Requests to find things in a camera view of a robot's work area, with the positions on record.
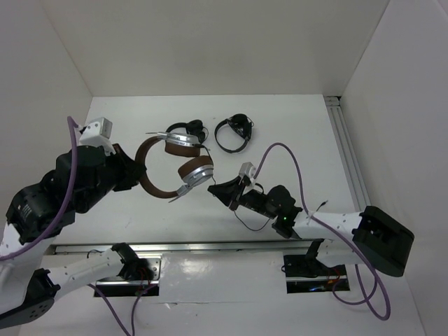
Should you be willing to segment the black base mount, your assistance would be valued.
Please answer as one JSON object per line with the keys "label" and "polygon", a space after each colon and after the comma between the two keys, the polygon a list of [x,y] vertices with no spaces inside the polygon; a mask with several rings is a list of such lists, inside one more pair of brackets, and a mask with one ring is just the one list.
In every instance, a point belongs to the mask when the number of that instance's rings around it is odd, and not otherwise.
{"label": "black base mount", "polygon": [[100,281],[156,281],[160,278],[162,257],[160,255],[141,255],[141,261],[125,267],[116,276],[108,276]]}
{"label": "black base mount", "polygon": [[316,259],[305,255],[285,255],[281,271],[287,278],[301,277],[315,279],[317,277],[341,277],[347,275],[346,267],[339,265],[327,267]]}

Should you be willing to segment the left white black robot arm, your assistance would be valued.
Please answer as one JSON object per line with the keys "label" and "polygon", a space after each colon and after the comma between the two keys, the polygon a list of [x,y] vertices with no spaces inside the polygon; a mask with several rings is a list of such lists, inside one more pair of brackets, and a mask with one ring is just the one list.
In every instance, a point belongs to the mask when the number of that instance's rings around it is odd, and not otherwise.
{"label": "left white black robot arm", "polygon": [[62,229],[87,213],[111,191],[129,190],[145,172],[118,144],[107,155],[103,147],[79,146],[56,159],[55,169],[13,198],[6,212],[1,255],[25,246],[30,250],[1,262],[1,328],[21,326],[46,314],[57,300],[109,277],[149,283],[147,259],[130,245],[118,243],[70,265],[45,269],[41,261]]}

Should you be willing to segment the black headphones left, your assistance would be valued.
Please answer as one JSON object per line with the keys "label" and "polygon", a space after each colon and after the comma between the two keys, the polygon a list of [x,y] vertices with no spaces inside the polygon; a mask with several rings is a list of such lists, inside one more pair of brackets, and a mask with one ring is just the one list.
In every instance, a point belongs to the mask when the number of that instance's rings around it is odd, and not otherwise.
{"label": "black headphones left", "polygon": [[186,134],[196,136],[200,143],[203,143],[208,137],[208,129],[198,119],[191,120],[190,122],[176,122],[168,126],[166,132],[171,133],[181,128],[186,131]]}

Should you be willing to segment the aluminium rail right side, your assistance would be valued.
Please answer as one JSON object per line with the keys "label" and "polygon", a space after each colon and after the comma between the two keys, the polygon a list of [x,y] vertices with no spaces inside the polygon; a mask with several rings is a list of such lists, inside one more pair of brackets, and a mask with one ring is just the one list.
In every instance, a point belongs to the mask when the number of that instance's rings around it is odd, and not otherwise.
{"label": "aluminium rail right side", "polygon": [[344,172],[349,183],[353,202],[357,210],[364,210],[366,206],[370,205],[370,197],[342,111],[340,97],[324,96],[323,98],[344,166]]}

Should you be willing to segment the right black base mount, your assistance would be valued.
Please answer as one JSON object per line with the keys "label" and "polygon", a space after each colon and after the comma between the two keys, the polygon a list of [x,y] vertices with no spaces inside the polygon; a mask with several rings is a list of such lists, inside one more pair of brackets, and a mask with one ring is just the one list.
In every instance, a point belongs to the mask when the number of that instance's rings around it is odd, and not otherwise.
{"label": "right black base mount", "polygon": [[301,277],[315,279],[317,277],[341,277],[347,275],[346,267],[339,265],[327,267],[316,259],[305,255],[285,255],[281,271],[287,278]]}

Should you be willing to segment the aluminium rail front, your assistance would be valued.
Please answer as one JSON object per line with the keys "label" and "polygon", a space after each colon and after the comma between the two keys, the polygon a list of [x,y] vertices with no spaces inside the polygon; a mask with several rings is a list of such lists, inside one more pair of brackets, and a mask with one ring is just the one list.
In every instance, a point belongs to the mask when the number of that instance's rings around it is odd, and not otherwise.
{"label": "aluminium rail front", "polygon": [[[202,243],[170,243],[170,244],[131,244],[129,246],[138,253],[168,253],[168,252],[210,252],[210,251],[285,251],[307,250],[312,245],[312,240],[300,241],[234,241],[234,242],[202,242]],[[88,253],[92,250],[105,251],[108,244],[98,245],[61,245],[52,247],[54,254]]]}

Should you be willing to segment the brown silver headphones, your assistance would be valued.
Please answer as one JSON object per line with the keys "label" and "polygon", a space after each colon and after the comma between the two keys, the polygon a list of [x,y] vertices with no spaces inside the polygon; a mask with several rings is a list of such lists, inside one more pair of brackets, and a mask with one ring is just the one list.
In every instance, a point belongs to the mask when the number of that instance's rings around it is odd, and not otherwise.
{"label": "brown silver headphones", "polygon": [[151,132],[154,136],[145,140],[137,149],[135,162],[145,167],[149,150],[158,142],[164,141],[164,151],[177,157],[190,158],[178,168],[178,175],[183,185],[175,191],[163,191],[156,187],[145,172],[139,178],[141,187],[151,196],[159,199],[170,199],[170,202],[181,198],[193,188],[214,177],[214,161],[209,153],[202,155],[201,150],[208,149],[200,143],[199,137],[191,134],[175,132]]}

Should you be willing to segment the aluminium rail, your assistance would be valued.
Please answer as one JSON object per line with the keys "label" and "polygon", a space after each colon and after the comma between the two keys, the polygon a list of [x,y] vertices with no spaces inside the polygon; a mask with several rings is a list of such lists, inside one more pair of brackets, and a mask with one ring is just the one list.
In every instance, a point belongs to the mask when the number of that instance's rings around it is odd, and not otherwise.
{"label": "aluminium rail", "polygon": [[344,166],[344,172],[349,183],[353,202],[357,210],[364,210],[366,206],[370,205],[370,197],[342,111],[340,97],[324,96],[323,98]]}
{"label": "aluminium rail", "polygon": [[[168,253],[168,252],[210,252],[210,251],[285,251],[307,250],[312,245],[312,240],[300,241],[234,241],[234,242],[202,242],[202,243],[170,243],[170,244],[131,244],[129,246],[138,253]],[[98,245],[61,245],[52,247],[54,254],[88,253],[92,250],[105,251],[108,244]]]}

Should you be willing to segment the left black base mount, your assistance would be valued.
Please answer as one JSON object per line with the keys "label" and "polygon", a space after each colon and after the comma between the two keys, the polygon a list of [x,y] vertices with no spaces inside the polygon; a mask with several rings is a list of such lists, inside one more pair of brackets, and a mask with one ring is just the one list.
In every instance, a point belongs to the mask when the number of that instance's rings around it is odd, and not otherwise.
{"label": "left black base mount", "polygon": [[108,276],[100,281],[156,281],[160,278],[162,257],[160,255],[141,255],[141,261],[125,267],[116,276]]}

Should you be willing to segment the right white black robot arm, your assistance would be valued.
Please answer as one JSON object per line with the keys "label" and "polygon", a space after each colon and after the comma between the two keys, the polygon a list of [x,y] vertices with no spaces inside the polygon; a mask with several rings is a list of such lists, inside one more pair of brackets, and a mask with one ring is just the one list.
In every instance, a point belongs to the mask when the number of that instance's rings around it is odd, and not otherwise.
{"label": "right white black robot arm", "polygon": [[249,190],[249,180],[237,177],[211,185],[208,191],[229,210],[252,210],[273,221],[272,229],[285,239],[312,242],[305,265],[312,274],[329,267],[369,263],[390,277],[401,277],[414,234],[376,206],[355,213],[306,212],[283,185],[268,193]]}

